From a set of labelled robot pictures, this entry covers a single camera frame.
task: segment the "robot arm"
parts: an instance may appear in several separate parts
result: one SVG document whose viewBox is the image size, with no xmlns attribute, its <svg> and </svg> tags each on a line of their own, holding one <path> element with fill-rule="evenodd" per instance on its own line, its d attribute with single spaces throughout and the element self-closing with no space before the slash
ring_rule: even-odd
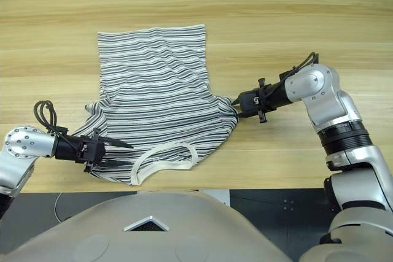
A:
<svg viewBox="0 0 393 262">
<path fill-rule="evenodd" d="M 49 110 L 47 121 L 43 109 Z M 40 101 L 34 106 L 34 114 L 48 133 L 33 126 L 18 126 L 4 137 L 0 152 L 0 218 L 19 194 L 34 170 L 38 157 L 55 157 L 86 163 L 85 172 L 95 166 L 129 164 L 123 161 L 104 160 L 105 146 L 133 148 L 117 139 L 99 136 L 95 129 L 92 136 L 69 136 L 68 129 L 56 126 L 56 112 L 50 101 Z"/>
<path fill-rule="evenodd" d="M 315 53 L 280 82 L 239 95 L 240 117 L 259 115 L 303 101 L 308 116 L 326 151 L 326 165 L 333 174 L 324 182 L 334 211 L 349 207 L 374 207 L 392 212 L 393 178 L 380 149 L 372 144 L 351 97 L 341 90 L 337 72 L 318 63 Z"/>
</svg>

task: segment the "wood grain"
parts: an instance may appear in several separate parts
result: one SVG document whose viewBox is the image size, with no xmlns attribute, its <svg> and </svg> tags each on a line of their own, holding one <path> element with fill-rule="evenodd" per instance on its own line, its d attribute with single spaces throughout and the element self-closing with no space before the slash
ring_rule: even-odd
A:
<svg viewBox="0 0 393 262">
<path fill-rule="evenodd" d="M 319 52 L 392 163 L 392 16 L 393 0 L 0 0 L 0 136 L 15 125 L 38 126 L 32 108 L 41 99 L 53 101 L 61 126 L 84 123 L 84 105 L 98 99 L 97 31 L 204 23 L 213 92 L 235 97 L 260 77 L 276 82 Z M 192 171 L 162 171 L 141 187 L 38 159 L 24 191 L 321 187 L 330 171 L 304 106 L 283 107 L 268 121 L 242 120 Z"/>
</svg>

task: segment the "striped shirt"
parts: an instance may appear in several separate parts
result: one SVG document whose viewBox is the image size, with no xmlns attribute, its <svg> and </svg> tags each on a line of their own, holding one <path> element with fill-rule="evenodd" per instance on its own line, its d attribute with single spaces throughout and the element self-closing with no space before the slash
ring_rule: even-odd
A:
<svg viewBox="0 0 393 262">
<path fill-rule="evenodd" d="M 74 135 L 120 139 L 134 149 L 106 146 L 104 160 L 128 165 L 92 168 L 90 174 L 139 185 L 163 169 L 190 169 L 235 128 L 231 99 L 213 95 L 206 70 L 204 25 L 98 33 L 100 99 Z"/>
</svg>

